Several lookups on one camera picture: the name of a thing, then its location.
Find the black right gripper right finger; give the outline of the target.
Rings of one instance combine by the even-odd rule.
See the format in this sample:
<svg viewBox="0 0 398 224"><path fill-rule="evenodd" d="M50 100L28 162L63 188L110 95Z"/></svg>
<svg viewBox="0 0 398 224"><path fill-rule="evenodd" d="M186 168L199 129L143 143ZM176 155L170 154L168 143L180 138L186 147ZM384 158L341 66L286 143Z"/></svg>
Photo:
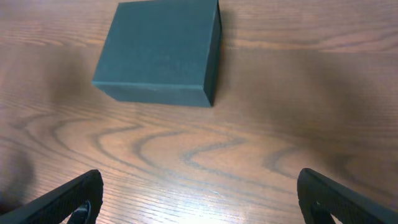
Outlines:
<svg viewBox="0 0 398 224"><path fill-rule="evenodd" d="M297 194L306 224L397 224L397 212L309 168L299 173Z"/></svg>

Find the dark green gift box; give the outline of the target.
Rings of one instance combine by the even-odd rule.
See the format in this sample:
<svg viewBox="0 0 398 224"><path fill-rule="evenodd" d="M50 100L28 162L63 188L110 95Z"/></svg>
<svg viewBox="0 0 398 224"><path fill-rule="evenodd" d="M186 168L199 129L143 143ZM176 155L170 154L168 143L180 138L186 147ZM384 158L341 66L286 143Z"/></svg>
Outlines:
<svg viewBox="0 0 398 224"><path fill-rule="evenodd" d="M211 107L221 36L218 0L122 2L92 83L118 101Z"/></svg>

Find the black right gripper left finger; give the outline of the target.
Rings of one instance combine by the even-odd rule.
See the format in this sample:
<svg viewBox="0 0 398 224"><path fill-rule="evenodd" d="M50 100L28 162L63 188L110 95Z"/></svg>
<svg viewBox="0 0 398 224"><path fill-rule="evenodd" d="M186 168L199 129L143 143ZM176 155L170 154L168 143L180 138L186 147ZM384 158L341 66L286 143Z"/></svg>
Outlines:
<svg viewBox="0 0 398 224"><path fill-rule="evenodd" d="M1 223L95 224L103 204L103 180L90 170L45 195L1 215Z"/></svg>

